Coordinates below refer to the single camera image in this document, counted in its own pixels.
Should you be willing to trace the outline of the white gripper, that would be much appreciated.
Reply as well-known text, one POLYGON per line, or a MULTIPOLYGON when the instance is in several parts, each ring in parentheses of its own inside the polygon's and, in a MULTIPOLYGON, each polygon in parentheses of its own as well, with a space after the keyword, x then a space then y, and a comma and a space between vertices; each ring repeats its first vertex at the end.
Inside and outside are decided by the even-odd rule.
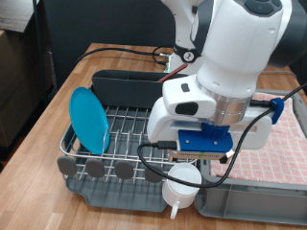
POLYGON ((175 141, 180 150, 230 150, 225 154, 225 163, 228 164, 244 130, 261 113, 261 109, 250 107, 239 123, 217 126, 191 116, 172 115, 163 98, 159 98, 148 122, 148 138, 151 143, 175 141))

